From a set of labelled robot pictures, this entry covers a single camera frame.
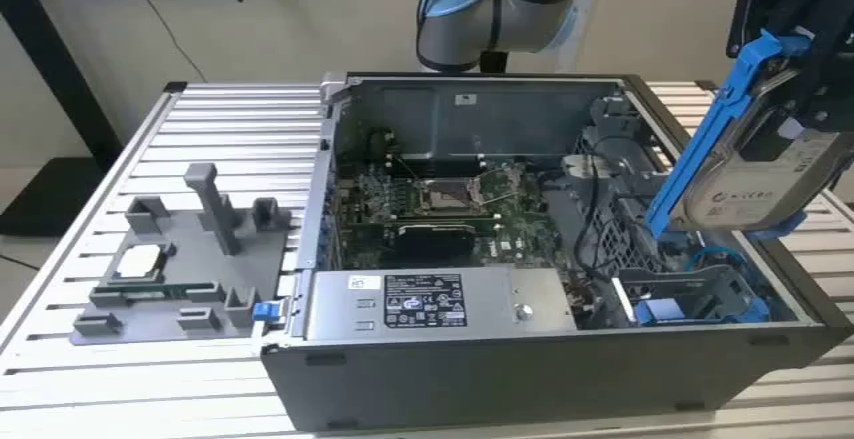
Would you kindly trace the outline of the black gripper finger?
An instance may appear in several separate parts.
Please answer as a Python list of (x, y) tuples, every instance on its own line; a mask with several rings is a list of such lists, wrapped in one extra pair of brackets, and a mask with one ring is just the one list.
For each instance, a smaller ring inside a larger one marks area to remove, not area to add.
[(769, 88), (759, 100), (756, 124), (740, 146), (751, 162), (777, 159), (807, 132), (852, 132), (852, 25), (800, 29), (760, 39), (775, 41), (779, 51), (764, 60), (781, 69), (764, 73)]

